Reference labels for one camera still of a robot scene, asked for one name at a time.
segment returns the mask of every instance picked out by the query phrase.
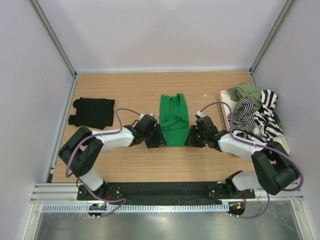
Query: pile of clothes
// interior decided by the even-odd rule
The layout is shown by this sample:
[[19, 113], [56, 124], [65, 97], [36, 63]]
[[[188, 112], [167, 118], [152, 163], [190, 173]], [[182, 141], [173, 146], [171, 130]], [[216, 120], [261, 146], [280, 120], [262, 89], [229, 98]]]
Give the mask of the pile of clothes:
[[254, 142], [270, 143], [282, 136], [282, 122], [275, 113], [278, 96], [271, 90], [261, 90], [241, 83], [227, 90], [237, 102], [232, 111], [233, 133]]

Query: black garment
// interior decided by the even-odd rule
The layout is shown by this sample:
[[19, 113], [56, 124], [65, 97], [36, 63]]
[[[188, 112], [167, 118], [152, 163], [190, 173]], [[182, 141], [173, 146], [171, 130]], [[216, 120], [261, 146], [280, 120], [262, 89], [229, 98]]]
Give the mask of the black garment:
[[82, 98], [73, 102], [76, 108], [75, 115], [70, 115], [70, 125], [87, 126], [95, 129], [104, 129], [114, 123], [115, 100], [105, 98]]

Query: clothing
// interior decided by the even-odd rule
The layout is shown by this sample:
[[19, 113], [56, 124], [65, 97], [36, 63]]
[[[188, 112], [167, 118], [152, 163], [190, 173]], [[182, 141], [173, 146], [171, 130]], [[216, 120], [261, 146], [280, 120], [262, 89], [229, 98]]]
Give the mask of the clothing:
[[253, 106], [254, 103], [245, 97], [241, 98], [240, 101], [236, 103], [234, 110], [232, 111], [232, 129], [244, 130], [253, 133], [256, 127], [254, 115], [250, 112]]
[[253, 113], [254, 121], [260, 130], [260, 134], [267, 141], [283, 135], [280, 126], [277, 124], [279, 117], [275, 114], [277, 99], [278, 96], [273, 91], [261, 91], [261, 108]]
[[189, 135], [189, 115], [185, 97], [162, 95], [159, 122], [167, 146], [184, 146]]
[[114, 105], [113, 99], [80, 97], [73, 102], [76, 113], [69, 116], [68, 123], [102, 130], [114, 123]]
[[235, 87], [229, 88], [227, 91], [231, 94], [231, 100], [234, 102], [238, 102], [241, 98], [246, 98], [253, 102], [251, 113], [254, 113], [260, 109], [261, 89], [252, 86], [251, 84], [240, 83]]
[[250, 112], [253, 106], [254, 103], [245, 97], [241, 98], [240, 101], [236, 103], [234, 110], [232, 111], [233, 134], [254, 142], [267, 143], [266, 139], [255, 133], [256, 122], [254, 115]]

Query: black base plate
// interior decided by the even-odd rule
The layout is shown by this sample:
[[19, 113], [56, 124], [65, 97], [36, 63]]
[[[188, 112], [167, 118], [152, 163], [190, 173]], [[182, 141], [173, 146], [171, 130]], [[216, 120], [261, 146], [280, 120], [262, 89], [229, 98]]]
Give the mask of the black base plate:
[[[126, 205], [174, 206], [214, 205], [223, 199], [254, 199], [250, 190], [228, 192], [226, 183], [218, 182], [109, 182], [108, 199], [126, 198]], [[95, 200], [81, 185], [77, 199]]]

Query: small white object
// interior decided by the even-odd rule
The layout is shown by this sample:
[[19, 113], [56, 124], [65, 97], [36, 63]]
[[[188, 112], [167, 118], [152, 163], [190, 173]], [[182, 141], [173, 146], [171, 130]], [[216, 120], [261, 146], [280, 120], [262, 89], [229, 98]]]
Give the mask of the small white object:
[[198, 112], [196, 113], [196, 115], [197, 115], [199, 118], [202, 118], [202, 117], [206, 116], [206, 115], [204, 115], [201, 111], [198, 111]]

